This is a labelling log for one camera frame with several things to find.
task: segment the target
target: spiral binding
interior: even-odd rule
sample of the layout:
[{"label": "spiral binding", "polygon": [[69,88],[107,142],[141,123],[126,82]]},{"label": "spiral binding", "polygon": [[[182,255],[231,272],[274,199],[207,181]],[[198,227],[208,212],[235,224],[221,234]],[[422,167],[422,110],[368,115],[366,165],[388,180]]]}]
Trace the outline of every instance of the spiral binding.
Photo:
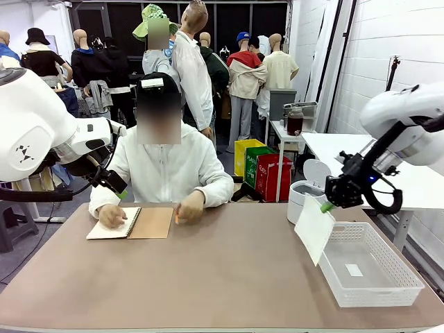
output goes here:
[{"label": "spiral binding", "polygon": [[141,211],[142,211],[142,208],[139,207],[139,209],[137,210],[136,215],[134,216],[133,222],[131,222],[131,225],[130,225],[130,227],[129,227],[127,233],[126,233],[126,236],[127,236],[127,237],[131,234],[131,232],[133,232],[133,228],[134,228],[134,226],[136,225],[137,219],[139,218],[139,215],[140,215],[140,212],[141,212]]}]

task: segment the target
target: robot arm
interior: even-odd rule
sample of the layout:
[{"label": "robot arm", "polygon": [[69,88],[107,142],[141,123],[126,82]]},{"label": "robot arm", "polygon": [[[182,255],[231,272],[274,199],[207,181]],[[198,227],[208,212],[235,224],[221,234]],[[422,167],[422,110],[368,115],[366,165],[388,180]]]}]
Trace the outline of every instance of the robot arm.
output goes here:
[{"label": "robot arm", "polygon": [[[5,126],[0,140],[0,180],[29,177],[55,162],[73,176],[87,178],[121,193],[126,183],[101,163],[109,156],[111,134],[126,128],[106,118],[77,119],[35,73],[22,68],[0,71],[0,117]],[[74,194],[4,190],[0,199],[13,201],[71,200]]]},{"label": "robot arm", "polygon": [[[327,177],[325,195],[342,208],[362,205],[364,195],[378,212],[395,214],[402,206],[402,191],[384,175],[396,175],[402,160],[430,165],[444,155],[444,83],[384,92],[366,104],[360,120],[377,141],[365,154],[340,153],[343,173]],[[379,179],[393,188],[391,206],[381,204],[374,195],[372,185]]]}]

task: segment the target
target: mannequin hand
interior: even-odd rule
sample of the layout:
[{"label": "mannequin hand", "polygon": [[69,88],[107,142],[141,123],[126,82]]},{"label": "mannequin hand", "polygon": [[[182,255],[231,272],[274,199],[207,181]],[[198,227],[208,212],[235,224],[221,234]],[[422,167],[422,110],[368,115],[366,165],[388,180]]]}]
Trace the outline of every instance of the mannequin hand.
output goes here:
[{"label": "mannequin hand", "polygon": [[126,220],[126,214],[119,206],[104,205],[99,209],[99,221],[107,228],[117,228]]},{"label": "mannequin hand", "polygon": [[210,127],[201,130],[201,133],[204,134],[204,136],[206,136],[210,140],[213,138],[213,130]]},{"label": "mannequin hand", "polygon": [[178,219],[198,220],[202,216],[204,202],[205,195],[199,190],[194,190],[177,206],[176,214]]}]

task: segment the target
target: robot logo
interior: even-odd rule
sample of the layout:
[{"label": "robot logo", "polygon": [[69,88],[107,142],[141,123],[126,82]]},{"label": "robot logo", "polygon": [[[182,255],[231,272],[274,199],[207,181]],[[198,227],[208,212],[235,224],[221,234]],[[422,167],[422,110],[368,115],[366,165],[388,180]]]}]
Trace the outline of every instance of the robot logo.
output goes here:
[{"label": "robot logo", "polygon": [[20,163],[22,163],[23,161],[26,161],[28,158],[30,158],[31,160],[34,160],[34,158],[33,157],[31,157],[31,156],[28,156],[27,154],[26,154],[26,151],[28,150],[28,148],[29,148],[29,146],[18,146],[16,149],[15,149],[15,151],[18,151],[18,150],[20,150],[21,152],[22,152],[22,154],[23,154],[23,160],[21,160],[20,161]]}]

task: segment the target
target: person's right hand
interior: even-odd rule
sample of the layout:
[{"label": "person's right hand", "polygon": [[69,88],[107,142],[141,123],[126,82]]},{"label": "person's right hand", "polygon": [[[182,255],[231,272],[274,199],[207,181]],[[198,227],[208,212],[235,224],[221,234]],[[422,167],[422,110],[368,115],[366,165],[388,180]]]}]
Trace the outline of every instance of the person's right hand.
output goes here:
[{"label": "person's right hand", "polygon": [[201,133],[204,134],[204,136],[206,136],[210,140],[213,138],[213,130],[210,127],[201,130]]},{"label": "person's right hand", "polygon": [[117,228],[126,220],[123,209],[116,205],[104,205],[99,208],[99,221],[108,228]]}]

